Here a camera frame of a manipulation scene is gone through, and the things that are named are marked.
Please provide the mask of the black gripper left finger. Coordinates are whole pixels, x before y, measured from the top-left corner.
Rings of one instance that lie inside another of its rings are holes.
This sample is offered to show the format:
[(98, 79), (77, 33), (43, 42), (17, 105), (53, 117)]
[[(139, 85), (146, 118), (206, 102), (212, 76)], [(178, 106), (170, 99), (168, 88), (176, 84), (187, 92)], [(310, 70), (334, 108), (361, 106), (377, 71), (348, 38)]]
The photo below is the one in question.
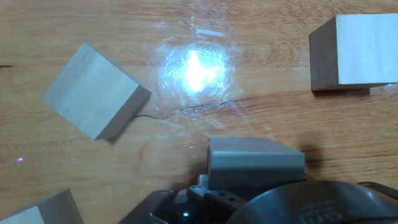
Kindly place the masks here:
[(158, 190), (150, 193), (119, 224), (226, 223), (247, 201), (226, 190), (208, 188), (208, 176), (177, 193)]

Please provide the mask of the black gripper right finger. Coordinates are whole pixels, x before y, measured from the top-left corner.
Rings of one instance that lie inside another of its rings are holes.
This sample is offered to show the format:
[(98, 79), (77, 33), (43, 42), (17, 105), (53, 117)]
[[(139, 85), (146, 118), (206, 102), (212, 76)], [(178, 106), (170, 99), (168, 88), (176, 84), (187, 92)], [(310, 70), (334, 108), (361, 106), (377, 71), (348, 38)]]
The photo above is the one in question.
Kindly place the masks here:
[(387, 195), (388, 197), (393, 198), (394, 200), (398, 200), (398, 190), (388, 187), (386, 185), (382, 185), (375, 182), (360, 182), (358, 183), (358, 185), (362, 185), (364, 187), (373, 189), (384, 195)]

